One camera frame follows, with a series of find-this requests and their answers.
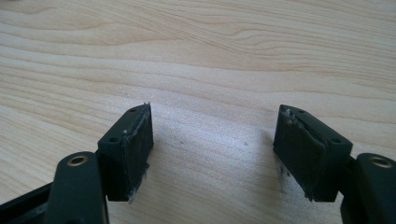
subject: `wooden table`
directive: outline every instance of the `wooden table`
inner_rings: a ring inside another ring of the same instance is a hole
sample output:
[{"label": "wooden table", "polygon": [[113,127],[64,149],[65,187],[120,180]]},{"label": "wooden table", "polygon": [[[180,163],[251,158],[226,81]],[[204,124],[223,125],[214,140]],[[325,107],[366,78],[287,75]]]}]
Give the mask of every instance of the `wooden table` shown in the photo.
[{"label": "wooden table", "polygon": [[155,146],[117,223],[341,223],[279,176],[279,105],[396,160],[396,3],[2,0],[0,203],[151,102]]}]

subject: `wooden surface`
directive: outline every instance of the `wooden surface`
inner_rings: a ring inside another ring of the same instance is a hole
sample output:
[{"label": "wooden surface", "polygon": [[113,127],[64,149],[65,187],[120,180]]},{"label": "wooden surface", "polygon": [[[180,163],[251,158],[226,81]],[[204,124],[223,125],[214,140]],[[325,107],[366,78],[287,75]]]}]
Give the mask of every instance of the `wooden surface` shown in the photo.
[{"label": "wooden surface", "polygon": [[278,107],[396,160],[395,92],[392,0],[1,0],[0,203],[151,102],[148,179],[111,223],[340,223],[342,195],[279,176]]}]

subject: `screw hole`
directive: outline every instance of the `screw hole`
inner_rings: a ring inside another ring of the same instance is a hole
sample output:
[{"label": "screw hole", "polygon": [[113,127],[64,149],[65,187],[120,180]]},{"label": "screw hole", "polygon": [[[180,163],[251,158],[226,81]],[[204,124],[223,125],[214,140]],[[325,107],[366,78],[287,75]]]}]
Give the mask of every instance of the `screw hole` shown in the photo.
[{"label": "screw hole", "polygon": [[376,166],[379,166],[379,167],[382,167],[382,168],[387,168],[388,169],[388,168],[392,167],[392,164],[389,161],[384,160],[384,159],[379,158],[379,157],[370,157],[369,160],[371,161],[372,164],[374,164]]},{"label": "screw hole", "polygon": [[339,139],[336,139],[336,138],[332,138],[332,142],[334,142],[334,143],[341,143],[341,141],[340,141]]},{"label": "screw hole", "polygon": [[110,139],[108,139],[108,141],[111,143],[116,143],[119,141],[119,138],[110,138]]},{"label": "screw hole", "polygon": [[88,160],[87,156],[76,156],[72,159],[70,159],[67,162],[67,165],[69,166],[80,166],[81,164],[84,164]]}]

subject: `black plastic part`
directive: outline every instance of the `black plastic part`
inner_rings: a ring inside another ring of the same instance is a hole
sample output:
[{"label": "black plastic part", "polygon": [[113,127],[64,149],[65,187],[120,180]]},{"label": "black plastic part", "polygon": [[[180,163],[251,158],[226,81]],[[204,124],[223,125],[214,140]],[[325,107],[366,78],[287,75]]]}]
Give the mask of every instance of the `black plastic part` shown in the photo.
[{"label": "black plastic part", "polygon": [[58,163],[44,223],[108,223],[106,198],[94,153],[75,153]]},{"label": "black plastic part", "polygon": [[351,142],[306,111],[280,106],[274,152],[309,200],[334,202],[340,185],[337,176],[351,149]]},{"label": "black plastic part", "polygon": [[0,223],[41,224],[47,210],[51,184],[0,205]]},{"label": "black plastic part", "polygon": [[354,170],[367,223],[396,223],[396,162],[371,153],[356,159]]},{"label": "black plastic part", "polygon": [[100,139],[96,155],[110,201],[134,198],[149,168],[147,159],[153,145],[150,104],[125,112]]}]

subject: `wood grain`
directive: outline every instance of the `wood grain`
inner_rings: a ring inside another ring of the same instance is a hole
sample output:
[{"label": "wood grain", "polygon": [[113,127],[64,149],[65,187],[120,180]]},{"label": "wood grain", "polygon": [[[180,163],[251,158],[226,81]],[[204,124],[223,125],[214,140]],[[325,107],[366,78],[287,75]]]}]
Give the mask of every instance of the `wood grain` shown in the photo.
[{"label": "wood grain", "polygon": [[396,3],[2,0],[0,203],[151,102],[155,147],[111,223],[341,223],[279,176],[280,104],[396,160]]}]

